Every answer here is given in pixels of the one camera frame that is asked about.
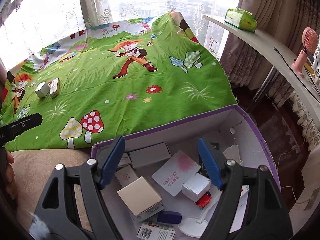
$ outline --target blanket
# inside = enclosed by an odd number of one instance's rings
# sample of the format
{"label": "blanket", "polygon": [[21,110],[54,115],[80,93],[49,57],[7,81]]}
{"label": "blanket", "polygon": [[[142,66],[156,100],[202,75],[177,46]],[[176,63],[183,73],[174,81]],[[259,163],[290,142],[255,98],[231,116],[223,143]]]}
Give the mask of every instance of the blanket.
{"label": "blanket", "polygon": [[[81,148],[236,104],[218,60],[171,15],[91,27],[32,54],[8,72],[0,124],[40,113],[9,151]],[[41,82],[59,78],[55,97]]]}

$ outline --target cartoon mushroom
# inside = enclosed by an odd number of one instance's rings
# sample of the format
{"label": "cartoon mushroom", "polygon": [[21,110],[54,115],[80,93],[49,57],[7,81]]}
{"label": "cartoon mushroom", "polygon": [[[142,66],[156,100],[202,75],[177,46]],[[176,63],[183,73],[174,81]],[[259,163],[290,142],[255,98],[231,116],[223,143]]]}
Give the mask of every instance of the cartoon mushroom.
{"label": "cartoon mushroom", "polygon": [[193,65],[195,65],[196,68],[201,68],[202,63],[197,62],[197,60],[199,60],[200,57],[201,57],[201,53],[199,51],[193,51],[193,52],[188,51],[186,53],[186,58],[183,63],[187,68],[191,68]]}
{"label": "cartoon mushroom", "polygon": [[171,64],[176,66],[176,67],[180,67],[182,68],[182,70],[185,72],[185,73],[188,73],[188,70],[186,70],[184,67],[183,67],[183,61],[181,59],[176,59],[174,57],[169,57],[169,59],[171,60]]}
{"label": "cartoon mushroom", "polygon": [[81,124],[74,117],[71,117],[66,126],[60,132],[60,138],[62,140],[68,140],[67,147],[69,149],[74,149],[75,145],[73,144],[73,138],[79,138],[81,134]]}
{"label": "cartoon mushroom", "polygon": [[84,141],[91,143],[91,134],[99,133],[103,130],[104,125],[100,117],[100,113],[97,110],[93,110],[86,114],[81,119],[81,125],[86,130],[84,134]]}

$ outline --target handheld fan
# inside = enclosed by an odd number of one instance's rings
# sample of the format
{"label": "handheld fan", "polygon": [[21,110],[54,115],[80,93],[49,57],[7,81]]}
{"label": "handheld fan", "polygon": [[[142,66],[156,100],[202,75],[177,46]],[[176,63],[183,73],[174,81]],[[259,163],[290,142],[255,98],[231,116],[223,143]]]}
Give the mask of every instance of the handheld fan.
{"label": "handheld fan", "polygon": [[301,50],[297,60],[291,65],[291,67],[301,77],[303,77],[302,68],[304,64],[307,62],[308,52],[315,52],[318,45],[318,35],[310,27],[305,28],[303,31],[302,44],[304,48]]}

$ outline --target person's hand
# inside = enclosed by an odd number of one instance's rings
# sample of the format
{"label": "person's hand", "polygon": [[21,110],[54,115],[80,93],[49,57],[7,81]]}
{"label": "person's hand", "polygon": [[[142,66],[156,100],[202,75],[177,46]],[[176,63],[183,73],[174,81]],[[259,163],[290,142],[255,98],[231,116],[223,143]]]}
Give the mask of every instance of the person's hand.
{"label": "person's hand", "polygon": [[10,163],[14,163],[13,156],[7,151],[7,169],[5,170],[6,186],[5,190],[12,199],[18,196],[16,182],[14,181],[14,171]]}

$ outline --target open box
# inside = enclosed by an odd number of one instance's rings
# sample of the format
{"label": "open box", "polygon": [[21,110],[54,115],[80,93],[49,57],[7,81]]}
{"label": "open box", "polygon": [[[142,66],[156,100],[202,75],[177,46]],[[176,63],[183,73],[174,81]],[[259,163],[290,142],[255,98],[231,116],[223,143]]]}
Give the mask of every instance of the open box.
{"label": "open box", "polygon": [[[169,150],[174,155],[182,150],[194,161],[199,161],[197,142],[200,137],[206,137],[210,142],[220,144],[220,150],[224,151],[229,146],[239,146],[240,159],[243,166],[257,168],[259,165],[266,165],[270,169],[276,183],[280,187],[279,177],[276,172],[275,163],[269,149],[260,134],[259,130],[249,117],[238,105],[226,106],[217,110],[187,117],[169,124],[155,127],[142,132],[124,136],[126,140],[126,152],[141,149],[161,142],[167,143]],[[109,147],[113,140],[96,143],[92,147],[92,158],[102,149]],[[138,170],[140,176],[146,177],[149,182],[159,191],[162,196],[162,204],[165,210],[180,212],[182,219],[187,216],[199,217],[201,210],[182,192],[173,197],[158,185],[151,175],[157,171],[163,163],[156,163],[153,166]],[[117,191],[121,186],[113,178],[111,184],[106,186],[102,195],[109,213],[121,233],[124,240],[136,238],[137,228],[140,225],[134,224],[130,217],[127,206],[121,200]],[[211,186],[210,192],[217,195],[218,189]],[[237,213],[231,228],[231,232],[241,227],[248,194],[240,198]],[[215,206],[208,212],[206,220],[209,221],[215,210]],[[175,238],[182,240],[190,237],[184,235],[175,227],[177,233]]]}

